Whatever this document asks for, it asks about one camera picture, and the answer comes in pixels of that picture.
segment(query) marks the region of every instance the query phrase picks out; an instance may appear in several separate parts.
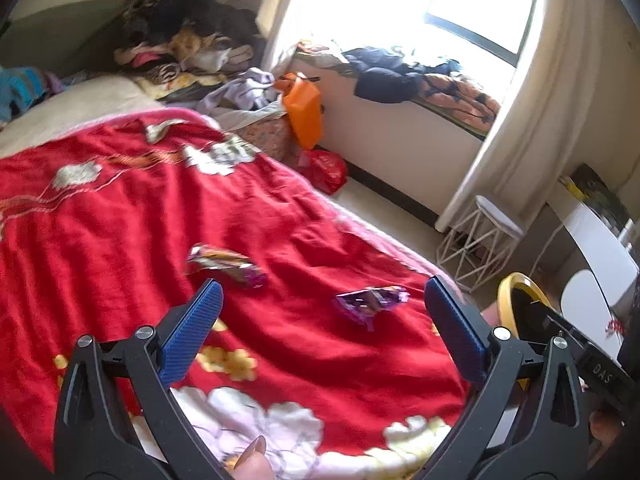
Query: window frame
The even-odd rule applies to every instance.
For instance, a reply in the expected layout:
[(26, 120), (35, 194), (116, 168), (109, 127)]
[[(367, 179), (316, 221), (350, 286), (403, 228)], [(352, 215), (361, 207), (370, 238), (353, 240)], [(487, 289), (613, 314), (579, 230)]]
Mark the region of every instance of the window frame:
[(529, 31), (531, 28), (531, 22), (533, 19), (533, 12), (536, 7), (537, 0), (531, 0), (531, 9), (529, 11), (529, 16), (527, 18), (527, 23), (525, 25), (524, 31), (522, 33), (522, 39), (520, 40), (520, 46), (518, 47), (517, 52), (511, 52), (510, 50), (504, 48), (503, 46), (495, 43), (494, 41), (488, 40), (481, 34), (473, 32), (468, 28), (462, 27), (457, 23), (450, 22), (449, 20), (445, 20), (440, 18), (439, 16), (435, 16), (430, 12), (425, 12), (424, 14), (424, 23), (428, 23), (435, 27), (441, 28), (442, 30), (446, 30), (451, 34), (455, 34), (459, 38), (463, 38), (476, 46), (479, 46), (483, 50), (493, 54), (495, 57), (505, 61), (511, 66), (517, 66), (518, 61), (520, 60), (520, 56), (522, 54), (522, 50), (524, 45), (529, 37)]

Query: finger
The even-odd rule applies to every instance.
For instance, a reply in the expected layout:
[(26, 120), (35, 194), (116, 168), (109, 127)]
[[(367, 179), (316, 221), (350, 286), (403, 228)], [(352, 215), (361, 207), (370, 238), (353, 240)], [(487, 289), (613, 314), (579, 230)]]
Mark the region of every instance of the finger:
[(267, 441), (259, 436), (244, 450), (231, 476), (236, 480), (274, 480), (271, 464), (264, 456), (266, 451)]
[(593, 412), (589, 417), (589, 422), (591, 434), (601, 441), (604, 447), (611, 446), (622, 430), (620, 419), (609, 413)]
[(231, 472), (236, 480), (275, 480), (273, 469), (267, 458), (258, 452), (252, 452)]

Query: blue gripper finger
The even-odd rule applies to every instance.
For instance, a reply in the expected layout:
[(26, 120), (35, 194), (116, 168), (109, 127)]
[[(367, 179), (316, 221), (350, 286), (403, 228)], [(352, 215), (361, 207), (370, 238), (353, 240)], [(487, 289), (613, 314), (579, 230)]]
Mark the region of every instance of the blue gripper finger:
[(188, 303), (180, 323), (161, 349), (158, 375), (165, 388), (184, 379), (222, 310), (222, 287), (209, 280)]

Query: red blanket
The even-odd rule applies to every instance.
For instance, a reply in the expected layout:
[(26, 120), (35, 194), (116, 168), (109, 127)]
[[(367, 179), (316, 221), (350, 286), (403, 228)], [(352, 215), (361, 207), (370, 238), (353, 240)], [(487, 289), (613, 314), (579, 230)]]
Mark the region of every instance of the red blanket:
[[(147, 144), (144, 124), (168, 117), (191, 123)], [(175, 390), (219, 459), (266, 433), (283, 478), (418, 467), (464, 397), (422, 301), (435, 268), (266, 156), (228, 175), (188, 166), (185, 145), (222, 139), (204, 124), (184, 110), (150, 112), (0, 160), (3, 407), (50, 465), (59, 377), (78, 337), (126, 338), (183, 304), (210, 276), (185, 275), (190, 247), (204, 242), (246, 254), (268, 276), (258, 289), (219, 277), (223, 323)], [(411, 298), (378, 314), (374, 332), (332, 305), (336, 294), (395, 284)], [(235, 439), (216, 436), (222, 427)]]

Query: purple candy wrapper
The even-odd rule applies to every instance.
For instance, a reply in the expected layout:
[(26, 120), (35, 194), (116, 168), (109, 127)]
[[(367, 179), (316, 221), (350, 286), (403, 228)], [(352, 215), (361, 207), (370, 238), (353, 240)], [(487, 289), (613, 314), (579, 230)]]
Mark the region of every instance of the purple candy wrapper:
[(391, 310), (401, 303), (406, 303), (409, 293), (404, 286), (391, 285), (373, 287), (364, 290), (338, 294), (335, 297), (336, 306), (356, 323), (366, 325), (367, 330), (373, 330), (373, 318), (382, 310)]
[(244, 254), (235, 253), (205, 244), (196, 244), (187, 257), (187, 274), (202, 269), (220, 270), (243, 285), (262, 286), (266, 275)]

